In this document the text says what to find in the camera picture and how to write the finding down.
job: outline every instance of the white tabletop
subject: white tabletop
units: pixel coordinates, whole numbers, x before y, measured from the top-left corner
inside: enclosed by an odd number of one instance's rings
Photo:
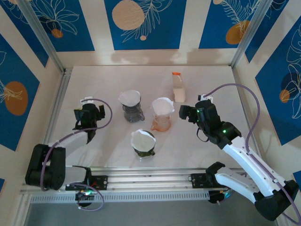
[[[151,103],[159,97],[173,100],[172,72],[181,72],[186,86],[185,103],[174,103],[172,127],[166,132],[152,131],[157,142],[155,155],[147,161],[139,161],[131,147],[131,133],[137,129],[151,131],[153,110]],[[109,126],[98,130],[94,139],[67,157],[67,165],[94,167],[158,167],[158,168],[207,168],[216,161],[230,168],[241,168],[216,145],[201,142],[197,126],[179,118],[181,105],[194,106],[198,95],[208,93],[224,84],[234,83],[228,66],[76,66],[64,97],[56,123],[53,140],[71,133],[75,125],[74,109],[81,108],[80,100],[93,96],[113,109]],[[123,116],[118,97],[120,92],[136,89],[141,93],[141,108],[145,121],[129,123]],[[233,123],[246,137],[248,127],[236,87],[226,87],[213,94],[222,121]],[[98,122],[104,125],[110,116]]]

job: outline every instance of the plastic bottle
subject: plastic bottle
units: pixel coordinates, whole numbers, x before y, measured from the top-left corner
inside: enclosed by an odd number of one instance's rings
[[[184,102],[185,101],[185,87],[181,77],[181,73],[173,72],[173,90],[174,90],[174,101]]]

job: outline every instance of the white wall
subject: white wall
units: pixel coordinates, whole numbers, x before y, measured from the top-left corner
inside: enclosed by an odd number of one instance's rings
[[[95,52],[59,52],[58,55],[66,67],[74,65],[228,65],[236,48],[198,49],[211,1],[187,0],[180,49],[115,51],[104,1],[80,0]]]
[[[1,7],[0,20],[0,34],[40,81],[17,150],[14,152],[0,145],[0,178],[5,179],[0,197],[0,225],[6,226],[24,182],[33,147],[42,141],[45,134],[61,75],[51,60],[46,68],[43,67]]]
[[[290,0],[251,63],[249,64],[246,57],[243,56],[238,67],[234,70],[238,76],[238,82],[252,89],[261,104],[261,117],[255,130],[255,137],[260,151],[264,154],[263,157],[266,158],[268,164],[286,180],[293,179],[292,173],[301,169],[301,137],[281,146],[255,77],[301,16],[300,9],[299,0]],[[251,95],[247,92],[245,94],[243,101],[247,103],[246,105],[249,108],[247,112],[248,118],[253,123],[257,114],[256,103]],[[300,192],[298,192],[295,202],[299,210],[301,210]],[[296,219],[292,207],[289,207],[286,212],[289,216]]]

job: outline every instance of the glass beaker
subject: glass beaker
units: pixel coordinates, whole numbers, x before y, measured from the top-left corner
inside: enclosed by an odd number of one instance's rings
[[[125,119],[129,122],[137,122],[137,121],[145,120],[140,103],[132,107],[122,105],[122,109],[124,110]]]
[[[155,118],[152,121],[151,130],[164,132],[169,130],[170,127],[171,120],[169,115],[155,115]]]

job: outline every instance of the white paper filter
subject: white paper filter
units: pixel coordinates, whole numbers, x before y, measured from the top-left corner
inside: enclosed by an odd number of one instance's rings
[[[125,106],[133,107],[140,102],[140,93],[137,90],[128,90],[120,94],[118,100]]]
[[[131,145],[139,152],[148,152],[155,146],[155,143],[156,139],[142,129],[132,133]]]
[[[174,102],[167,97],[160,97],[152,102],[156,115],[167,115],[174,112]]]

